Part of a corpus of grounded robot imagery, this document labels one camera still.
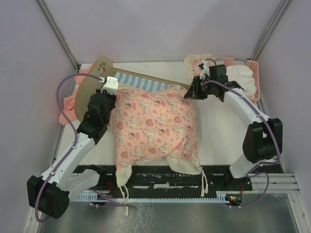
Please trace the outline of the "pink unicorn print mattress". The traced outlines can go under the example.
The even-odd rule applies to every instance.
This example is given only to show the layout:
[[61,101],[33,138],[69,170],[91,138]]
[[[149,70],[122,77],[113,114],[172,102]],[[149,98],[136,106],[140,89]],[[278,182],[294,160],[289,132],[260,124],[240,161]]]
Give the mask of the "pink unicorn print mattress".
[[186,89],[147,92],[117,91],[110,126],[116,148],[116,181],[124,201],[133,165],[166,160],[172,171],[201,175],[201,197],[208,193],[207,177],[197,157],[196,113]]

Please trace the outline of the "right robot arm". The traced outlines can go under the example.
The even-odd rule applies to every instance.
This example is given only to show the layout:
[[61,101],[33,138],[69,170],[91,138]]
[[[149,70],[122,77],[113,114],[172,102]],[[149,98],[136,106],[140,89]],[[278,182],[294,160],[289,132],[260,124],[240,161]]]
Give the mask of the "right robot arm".
[[230,165],[230,173],[223,177],[224,186],[234,190],[241,184],[240,178],[248,177],[258,167],[279,164],[283,124],[280,119],[272,119],[260,111],[236,80],[229,81],[225,65],[215,65],[208,69],[208,73],[202,72],[193,78],[184,97],[205,100],[214,95],[228,105],[247,127],[242,155]]

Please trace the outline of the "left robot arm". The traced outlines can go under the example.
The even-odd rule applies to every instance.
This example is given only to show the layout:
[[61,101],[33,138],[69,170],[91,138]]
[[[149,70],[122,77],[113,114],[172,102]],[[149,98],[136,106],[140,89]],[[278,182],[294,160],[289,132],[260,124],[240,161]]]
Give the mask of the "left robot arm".
[[38,213],[58,219],[67,210],[69,203],[91,187],[103,189],[107,177],[100,168],[91,166],[72,177],[81,160],[99,143],[106,133],[111,111],[115,108],[117,90],[103,88],[90,97],[79,127],[74,129],[74,141],[39,177],[27,181],[29,205],[35,209],[35,218],[42,222]]

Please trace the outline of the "small pink frilled pillow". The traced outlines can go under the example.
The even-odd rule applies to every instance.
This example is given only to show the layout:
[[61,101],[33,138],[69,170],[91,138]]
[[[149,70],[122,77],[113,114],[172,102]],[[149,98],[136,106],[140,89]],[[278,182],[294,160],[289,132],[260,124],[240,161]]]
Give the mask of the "small pink frilled pillow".
[[192,80],[194,76],[199,76],[205,66],[212,66],[216,61],[216,57],[211,54],[190,54],[184,60],[184,67],[186,69],[186,75],[189,80]]

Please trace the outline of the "salmon pink cloth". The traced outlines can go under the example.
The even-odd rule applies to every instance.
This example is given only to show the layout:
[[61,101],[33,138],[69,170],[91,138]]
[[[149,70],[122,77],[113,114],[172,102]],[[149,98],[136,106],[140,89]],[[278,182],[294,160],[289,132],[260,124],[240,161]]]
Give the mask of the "salmon pink cloth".
[[[94,62],[87,68],[87,69],[80,69],[80,73],[89,73],[90,69],[93,67]],[[73,92],[73,94],[71,94],[69,97],[65,97],[63,100],[63,111],[66,114],[66,116],[68,117],[68,119],[70,120],[70,122],[76,121],[77,120],[77,116],[75,113],[75,98],[76,98],[76,94],[78,91],[79,86],[81,85],[81,83],[83,82],[83,80],[85,79],[86,76],[77,76],[74,77],[74,81],[75,81],[75,90]],[[68,124],[68,121],[65,119],[65,117],[60,114],[59,115],[59,123],[63,126]]]

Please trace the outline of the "white cloth in basket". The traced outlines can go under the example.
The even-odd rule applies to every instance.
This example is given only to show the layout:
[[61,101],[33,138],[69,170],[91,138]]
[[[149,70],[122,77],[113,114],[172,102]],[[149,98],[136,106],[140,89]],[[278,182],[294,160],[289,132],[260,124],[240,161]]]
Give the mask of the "white cloth in basket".
[[244,90],[248,98],[254,98],[257,87],[253,71],[245,65],[231,65],[226,67],[226,75],[230,82],[236,81]]

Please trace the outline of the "pink plastic basket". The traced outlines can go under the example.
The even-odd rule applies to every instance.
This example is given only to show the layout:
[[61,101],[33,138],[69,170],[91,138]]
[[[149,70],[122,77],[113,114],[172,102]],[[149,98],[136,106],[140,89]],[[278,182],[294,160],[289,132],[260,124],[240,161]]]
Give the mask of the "pink plastic basket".
[[225,57],[223,59],[224,65],[231,66],[231,65],[245,65],[249,67],[254,73],[255,85],[257,87],[257,91],[254,98],[249,98],[253,103],[257,103],[260,100],[260,84],[259,84],[259,64],[256,61],[252,60],[237,60],[231,57]]

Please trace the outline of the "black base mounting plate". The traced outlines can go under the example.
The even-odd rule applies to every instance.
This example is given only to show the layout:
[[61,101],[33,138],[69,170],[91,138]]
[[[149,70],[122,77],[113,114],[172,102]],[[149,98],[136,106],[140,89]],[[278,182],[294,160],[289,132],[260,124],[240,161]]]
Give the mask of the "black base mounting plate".
[[[89,168],[100,173],[94,190],[111,193],[114,198],[122,197],[124,189],[117,187],[115,166],[79,165],[74,173],[81,174]],[[203,166],[203,170],[208,182],[206,198],[216,197],[218,191],[253,189],[249,178],[233,179],[228,166]],[[202,176],[174,172],[169,166],[133,166],[126,188],[130,198],[198,198],[201,195]]]

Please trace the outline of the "right aluminium frame post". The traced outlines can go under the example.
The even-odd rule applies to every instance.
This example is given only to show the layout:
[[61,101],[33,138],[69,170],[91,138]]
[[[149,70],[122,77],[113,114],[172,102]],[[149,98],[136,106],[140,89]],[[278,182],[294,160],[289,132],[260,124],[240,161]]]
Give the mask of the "right aluminium frame post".
[[281,0],[280,4],[278,5],[275,13],[273,14],[272,18],[270,19],[268,25],[265,27],[264,32],[262,34],[261,39],[259,40],[254,52],[251,56],[251,60],[257,61],[260,56],[262,55],[264,49],[268,45],[269,40],[272,38],[275,30],[277,29],[278,25],[282,21],[284,15],[286,14],[287,10],[289,9],[292,0]]

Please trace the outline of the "aluminium frame post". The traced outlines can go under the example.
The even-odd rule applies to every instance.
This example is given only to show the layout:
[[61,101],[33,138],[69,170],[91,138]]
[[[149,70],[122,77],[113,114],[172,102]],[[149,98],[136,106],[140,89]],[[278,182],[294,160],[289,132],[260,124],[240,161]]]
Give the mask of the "aluminium frame post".
[[257,61],[260,56],[262,55],[264,49],[268,45],[269,40],[272,38],[275,30],[277,29],[278,25],[282,21],[284,15],[286,14],[287,10],[289,9],[292,0],[281,0],[280,4],[278,5],[275,13],[273,14],[272,18],[270,19],[268,25],[265,27],[264,32],[262,34],[261,39],[259,40],[254,52],[251,56],[251,60]]
[[73,55],[73,52],[71,51],[61,29],[57,25],[51,10],[49,9],[47,3],[45,0],[35,0],[36,4],[38,5],[41,13],[43,14],[45,20],[47,21],[49,27],[51,28],[54,36],[56,37],[58,43],[60,44],[62,50],[64,51],[65,55],[69,59],[71,65],[75,69],[75,71],[78,71],[80,68],[80,64],[77,62],[75,56]]

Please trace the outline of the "left aluminium frame post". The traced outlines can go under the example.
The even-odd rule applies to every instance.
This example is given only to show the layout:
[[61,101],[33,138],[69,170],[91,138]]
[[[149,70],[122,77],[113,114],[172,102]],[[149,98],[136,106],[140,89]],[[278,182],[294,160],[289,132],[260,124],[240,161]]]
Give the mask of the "left aluminium frame post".
[[73,52],[71,51],[61,29],[57,25],[51,10],[49,9],[47,3],[45,0],[35,0],[36,4],[38,5],[41,13],[43,14],[45,20],[47,21],[49,27],[51,28],[54,36],[56,37],[58,43],[60,44],[62,50],[64,51],[65,55],[69,59],[71,65],[75,69],[75,71],[78,71],[80,68],[80,64],[77,62],[75,56],[73,55]]

